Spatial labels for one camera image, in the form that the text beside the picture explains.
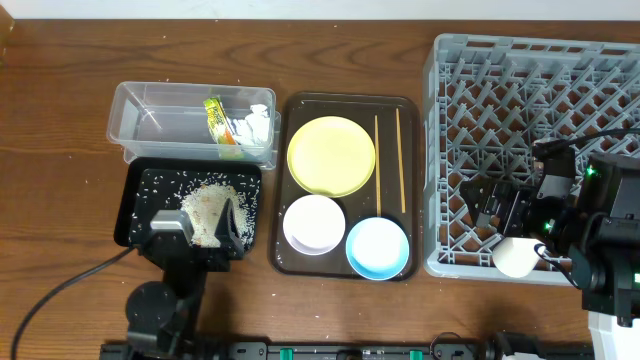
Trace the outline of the pile of rice waste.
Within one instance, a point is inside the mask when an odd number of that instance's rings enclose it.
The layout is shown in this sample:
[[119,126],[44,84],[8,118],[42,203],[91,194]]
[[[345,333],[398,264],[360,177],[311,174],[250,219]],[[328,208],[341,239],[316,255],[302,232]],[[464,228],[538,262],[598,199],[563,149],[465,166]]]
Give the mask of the pile of rice waste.
[[128,240],[144,240],[158,211],[181,210],[189,216],[194,229],[190,243],[218,248],[215,229],[225,202],[231,201],[238,236],[250,249],[255,240],[260,185],[258,173],[147,169],[134,191]]

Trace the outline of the small white cup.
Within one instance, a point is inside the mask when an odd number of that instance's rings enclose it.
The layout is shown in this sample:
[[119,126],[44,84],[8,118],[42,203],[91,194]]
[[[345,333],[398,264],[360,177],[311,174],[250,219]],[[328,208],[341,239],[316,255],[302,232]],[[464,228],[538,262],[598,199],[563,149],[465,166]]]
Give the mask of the small white cup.
[[511,278],[529,275],[540,260],[537,245],[543,243],[533,238],[506,237],[492,252],[496,268]]

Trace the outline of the white bowl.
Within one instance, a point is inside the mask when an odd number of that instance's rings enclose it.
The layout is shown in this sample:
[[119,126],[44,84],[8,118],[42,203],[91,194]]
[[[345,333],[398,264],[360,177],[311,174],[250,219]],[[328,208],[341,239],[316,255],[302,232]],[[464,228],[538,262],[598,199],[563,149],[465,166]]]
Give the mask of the white bowl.
[[343,239],[346,218],[331,198],[306,195],[295,200],[283,218],[286,241],[297,252],[320,256],[336,248]]

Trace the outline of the white tissue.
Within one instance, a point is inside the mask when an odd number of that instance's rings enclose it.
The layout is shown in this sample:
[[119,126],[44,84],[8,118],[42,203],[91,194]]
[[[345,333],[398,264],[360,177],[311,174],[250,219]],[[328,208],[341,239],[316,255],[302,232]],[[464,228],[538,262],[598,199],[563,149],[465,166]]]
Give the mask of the white tissue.
[[250,106],[250,113],[243,119],[231,121],[234,140],[247,146],[264,146],[269,138],[270,116],[264,104]]

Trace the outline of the green orange snack wrapper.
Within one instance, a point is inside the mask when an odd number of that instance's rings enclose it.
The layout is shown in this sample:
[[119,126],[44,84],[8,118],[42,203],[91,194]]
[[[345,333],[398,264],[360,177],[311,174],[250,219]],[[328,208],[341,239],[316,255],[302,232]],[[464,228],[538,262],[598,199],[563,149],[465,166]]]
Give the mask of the green orange snack wrapper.
[[226,112],[219,97],[210,97],[203,101],[209,133],[217,144],[236,145]]

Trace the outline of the light blue bowl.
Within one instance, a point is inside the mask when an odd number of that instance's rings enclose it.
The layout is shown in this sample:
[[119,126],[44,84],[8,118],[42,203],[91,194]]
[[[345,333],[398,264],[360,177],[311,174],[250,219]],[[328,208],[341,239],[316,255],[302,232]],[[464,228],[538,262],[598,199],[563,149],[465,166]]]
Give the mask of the light blue bowl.
[[345,254],[361,277],[386,281],[399,275],[409,262],[410,246],[403,229],[383,217],[358,222],[346,238]]

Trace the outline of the wooden chopstick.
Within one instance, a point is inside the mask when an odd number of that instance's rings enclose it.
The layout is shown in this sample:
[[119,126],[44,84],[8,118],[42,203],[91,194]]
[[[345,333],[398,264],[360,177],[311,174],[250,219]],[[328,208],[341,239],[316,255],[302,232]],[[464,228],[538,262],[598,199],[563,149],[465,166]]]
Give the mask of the wooden chopstick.
[[381,217],[381,177],[380,177],[380,148],[379,148],[379,120],[374,115],[374,147],[375,147],[375,191],[376,191],[376,217]]
[[395,109],[395,119],[396,119],[396,145],[397,145],[400,205],[401,205],[401,213],[405,214],[406,213],[406,194],[405,194],[405,183],[404,183],[404,162],[403,162],[402,132],[401,132],[399,108]]

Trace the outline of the yellow round plate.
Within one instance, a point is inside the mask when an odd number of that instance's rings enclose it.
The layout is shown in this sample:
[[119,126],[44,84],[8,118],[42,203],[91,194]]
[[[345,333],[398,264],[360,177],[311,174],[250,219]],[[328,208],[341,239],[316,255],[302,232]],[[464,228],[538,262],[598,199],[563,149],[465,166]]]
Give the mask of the yellow round plate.
[[301,188],[333,198],[363,187],[376,165],[369,133],[339,116],[323,116],[302,125],[289,141],[286,161]]

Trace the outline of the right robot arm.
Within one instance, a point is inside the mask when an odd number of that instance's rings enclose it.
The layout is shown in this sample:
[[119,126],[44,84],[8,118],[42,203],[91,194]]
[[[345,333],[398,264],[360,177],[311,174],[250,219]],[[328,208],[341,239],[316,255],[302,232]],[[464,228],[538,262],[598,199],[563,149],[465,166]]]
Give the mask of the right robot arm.
[[498,221],[503,241],[496,267],[521,278],[543,260],[582,293],[594,355],[639,356],[639,161],[616,154],[589,157],[580,192],[574,149],[562,141],[538,144],[538,185],[480,178],[460,195],[476,227]]

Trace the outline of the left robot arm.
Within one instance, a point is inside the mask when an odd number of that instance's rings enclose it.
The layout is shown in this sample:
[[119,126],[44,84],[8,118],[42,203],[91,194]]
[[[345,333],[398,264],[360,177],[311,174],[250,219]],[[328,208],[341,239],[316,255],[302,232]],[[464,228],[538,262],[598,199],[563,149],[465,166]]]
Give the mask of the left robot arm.
[[218,248],[191,243],[193,226],[181,210],[160,210],[136,248],[163,271],[163,279],[142,284],[129,296],[129,322],[122,359],[227,359],[217,340],[196,334],[197,318],[210,272],[228,272],[245,255],[233,202],[225,201],[215,228]]

